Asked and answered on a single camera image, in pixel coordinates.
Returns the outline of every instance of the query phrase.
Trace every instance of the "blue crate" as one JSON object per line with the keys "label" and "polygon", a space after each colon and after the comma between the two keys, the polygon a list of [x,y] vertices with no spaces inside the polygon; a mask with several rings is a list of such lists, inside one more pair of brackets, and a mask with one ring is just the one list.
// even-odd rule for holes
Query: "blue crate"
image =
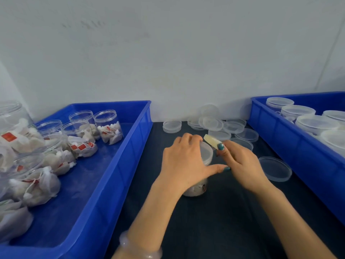
{"label": "blue crate", "polygon": [[[345,225],[345,158],[268,108],[268,97],[252,98],[248,124]],[[317,115],[325,110],[345,111],[345,92],[280,97],[311,107]]]}
{"label": "blue crate", "polygon": [[56,198],[34,207],[34,221],[21,237],[0,246],[0,258],[103,258],[126,198],[152,121],[151,101],[70,104],[42,121],[68,122],[71,113],[114,109],[124,139],[97,141],[98,151],[80,158],[61,180]]}

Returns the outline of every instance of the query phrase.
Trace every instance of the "hand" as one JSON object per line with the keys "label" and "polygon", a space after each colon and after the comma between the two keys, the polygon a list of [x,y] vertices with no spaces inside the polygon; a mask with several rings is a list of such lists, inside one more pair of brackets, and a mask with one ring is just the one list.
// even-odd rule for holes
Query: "hand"
{"label": "hand", "polygon": [[204,165],[200,153],[202,140],[201,136],[188,133],[177,137],[172,146],[164,149],[162,170],[156,182],[169,185],[182,195],[201,180],[229,169],[222,164]]}
{"label": "hand", "polygon": [[230,140],[218,145],[217,154],[230,166],[237,181],[247,190],[260,194],[273,186],[261,168],[260,162],[251,150]]}

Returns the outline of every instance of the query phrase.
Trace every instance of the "teal fingernail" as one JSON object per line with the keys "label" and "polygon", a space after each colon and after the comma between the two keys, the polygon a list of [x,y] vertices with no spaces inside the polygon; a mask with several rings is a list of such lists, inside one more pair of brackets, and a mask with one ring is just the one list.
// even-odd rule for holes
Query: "teal fingernail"
{"label": "teal fingernail", "polygon": [[219,144],[217,144],[217,146],[218,146],[218,150],[221,150],[221,151],[224,150],[224,144],[219,143]]}

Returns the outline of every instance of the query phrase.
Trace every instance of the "dark tabletop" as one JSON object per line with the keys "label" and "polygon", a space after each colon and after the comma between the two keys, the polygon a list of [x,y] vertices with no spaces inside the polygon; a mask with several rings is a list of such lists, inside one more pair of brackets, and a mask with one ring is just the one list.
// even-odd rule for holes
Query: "dark tabletop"
{"label": "dark tabletop", "polygon": [[[143,205],[160,172],[163,149],[184,133],[203,137],[207,130],[196,131],[183,122],[181,131],[167,134],[161,122],[153,123],[105,258],[114,254],[120,234],[130,227]],[[261,138],[253,145],[257,157],[279,158]],[[214,152],[211,164],[217,163],[224,161]],[[203,195],[182,196],[178,201],[163,239],[163,259],[286,258],[265,212],[231,172],[216,174],[208,181]],[[345,258],[345,226],[318,197],[294,173],[289,181],[273,184],[335,256]]]}

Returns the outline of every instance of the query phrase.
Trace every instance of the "white bracelet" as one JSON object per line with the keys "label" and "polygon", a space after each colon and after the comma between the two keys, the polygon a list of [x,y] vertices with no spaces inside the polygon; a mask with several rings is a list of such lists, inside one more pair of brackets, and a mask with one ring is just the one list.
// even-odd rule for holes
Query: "white bracelet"
{"label": "white bracelet", "polygon": [[134,244],[132,244],[127,238],[127,231],[124,231],[119,238],[120,245],[124,250],[129,251],[131,254],[139,258],[148,258],[148,259],[161,259],[162,258],[162,248],[156,252],[149,253]]}

